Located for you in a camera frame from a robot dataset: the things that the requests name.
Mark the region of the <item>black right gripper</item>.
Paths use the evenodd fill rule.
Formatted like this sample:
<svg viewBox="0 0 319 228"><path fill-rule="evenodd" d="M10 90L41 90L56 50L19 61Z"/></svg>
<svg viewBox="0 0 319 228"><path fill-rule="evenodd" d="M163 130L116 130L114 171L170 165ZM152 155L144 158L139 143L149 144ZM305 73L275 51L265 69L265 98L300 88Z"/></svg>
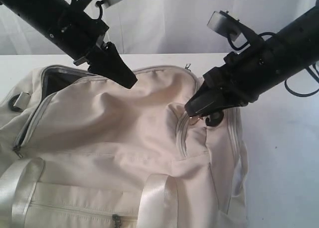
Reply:
<svg viewBox="0 0 319 228"><path fill-rule="evenodd" d="M277 84L277 56L272 48L231 52L224 61L203 75L202 91L184 106L189 117L246 106Z"/></svg>

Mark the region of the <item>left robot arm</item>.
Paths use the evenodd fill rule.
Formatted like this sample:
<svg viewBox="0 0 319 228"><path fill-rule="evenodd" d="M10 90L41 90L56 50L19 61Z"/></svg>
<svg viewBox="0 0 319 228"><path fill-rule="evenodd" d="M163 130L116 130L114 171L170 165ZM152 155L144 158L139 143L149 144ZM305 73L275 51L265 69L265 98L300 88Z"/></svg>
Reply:
<svg viewBox="0 0 319 228"><path fill-rule="evenodd" d="M103 8L122 0L0 0L16 15L49 39L79 66L130 89L135 74L121 59L114 43L104 41L109 29Z"/></svg>

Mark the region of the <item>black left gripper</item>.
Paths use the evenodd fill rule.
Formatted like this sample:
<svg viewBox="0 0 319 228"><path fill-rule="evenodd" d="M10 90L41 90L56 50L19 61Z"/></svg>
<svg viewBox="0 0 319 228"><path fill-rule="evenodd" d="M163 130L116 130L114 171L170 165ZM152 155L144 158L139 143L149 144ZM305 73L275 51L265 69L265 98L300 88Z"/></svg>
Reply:
<svg viewBox="0 0 319 228"><path fill-rule="evenodd" d="M61 35L61 49L75 65L88 62L88 71L111 79L130 89L137 82L135 74L123 62L115 44L102 41L109 26L101 19L92 19L85 13L65 13L57 24Z"/></svg>

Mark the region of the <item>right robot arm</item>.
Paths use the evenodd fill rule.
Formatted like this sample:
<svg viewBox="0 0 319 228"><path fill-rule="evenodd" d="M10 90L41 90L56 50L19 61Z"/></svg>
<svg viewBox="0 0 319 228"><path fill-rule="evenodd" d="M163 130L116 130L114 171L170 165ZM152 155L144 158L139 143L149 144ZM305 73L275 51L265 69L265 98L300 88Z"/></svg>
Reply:
<svg viewBox="0 0 319 228"><path fill-rule="evenodd" d="M257 34L226 11L215 11L207 25L229 43L240 35L246 43L203 75L202 85L184 106L189 117L244 107L319 60L318 6L277 33Z"/></svg>

